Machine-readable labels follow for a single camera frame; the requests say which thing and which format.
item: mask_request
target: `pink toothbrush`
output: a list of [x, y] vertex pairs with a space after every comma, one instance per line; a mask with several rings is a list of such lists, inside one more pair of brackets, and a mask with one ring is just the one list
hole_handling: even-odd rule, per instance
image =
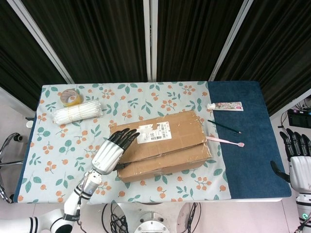
[[210, 141], [215, 141], [215, 142], [224, 142], [224, 143], [234, 144], [234, 145], [237, 145], [239, 147], [244, 147], [244, 145], [245, 145], [243, 142], [234, 143], [234, 142], [230, 142], [230, 141], [223, 140], [223, 139], [216, 138], [216, 137], [206, 137], [206, 139], [210, 140]]

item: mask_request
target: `robotic hand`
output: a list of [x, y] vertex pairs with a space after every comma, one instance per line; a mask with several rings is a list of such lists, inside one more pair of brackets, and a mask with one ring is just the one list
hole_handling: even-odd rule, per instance
[[285, 144], [290, 174], [281, 172], [274, 161], [270, 161], [271, 168], [299, 193], [296, 204], [300, 226], [295, 233], [311, 233], [311, 141], [304, 134], [293, 133], [290, 129], [280, 135]]
[[0, 233], [39, 233], [50, 230], [51, 233], [70, 233], [74, 222], [79, 226], [80, 209], [88, 202], [102, 181], [102, 175], [112, 172], [119, 165], [122, 154], [139, 135], [136, 130], [126, 128], [117, 131], [104, 141], [92, 160], [92, 170], [86, 172], [72, 194], [66, 200], [64, 209], [56, 209], [38, 217], [25, 219], [0, 219]]

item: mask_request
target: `leaf pattern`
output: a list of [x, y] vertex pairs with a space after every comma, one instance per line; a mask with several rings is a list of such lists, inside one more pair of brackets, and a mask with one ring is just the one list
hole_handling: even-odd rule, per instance
[[[98, 99], [103, 116], [61, 126], [53, 124], [52, 112], [63, 108], [59, 95], [66, 89], [77, 90], [84, 101]], [[116, 125], [193, 109], [205, 133], [217, 137], [214, 125], [207, 124], [207, 119], [217, 121], [212, 112], [207, 114], [208, 103], [211, 101], [206, 81], [43, 86], [18, 201], [64, 202], [83, 174], [91, 169], [92, 158], [109, 138], [110, 128]], [[103, 183], [96, 189], [98, 194], [94, 194], [90, 202], [229, 199], [221, 145], [213, 143], [209, 149], [213, 157], [199, 168], [131, 183], [124, 183], [114, 171], [103, 176]]]

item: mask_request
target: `black pencil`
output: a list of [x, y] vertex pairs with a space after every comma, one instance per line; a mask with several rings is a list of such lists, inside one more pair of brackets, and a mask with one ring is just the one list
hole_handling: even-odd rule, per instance
[[224, 128], [226, 128], [226, 129], [228, 129], [228, 130], [231, 130], [231, 131], [234, 131], [234, 132], [237, 132], [237, 133], [241, 133], [240, 131], [237, 131], [237, 130], [232, 129], [232, 128], [228, 127], [228, 126], [219, 124], [219, 123], [217, 123], [217, 122], [214, 122], [214, 121], [211, 121], [211, 120], [207, 120], [207, 121], [212, 122], [212, 123], [214, 123], [215, 125], [219, 125], [219, 126], [221, 126], [221, 127], [224, 127]]

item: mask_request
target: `curtain fold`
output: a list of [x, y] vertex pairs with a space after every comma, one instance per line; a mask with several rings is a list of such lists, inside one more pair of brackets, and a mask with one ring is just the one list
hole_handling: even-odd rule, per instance
[[22, 0], [75, 83], [147, 81], [142, 0]]
[[159, 0], [157, 81], [208, 80], [242, 0]]
[[253, 2], [215, 81], [260, 83], [269, 114], [311, 88], [311, 4]]
[[0, 86], [36, 110], [42, 85], [66, 82], [7, 1], [0, 10]]

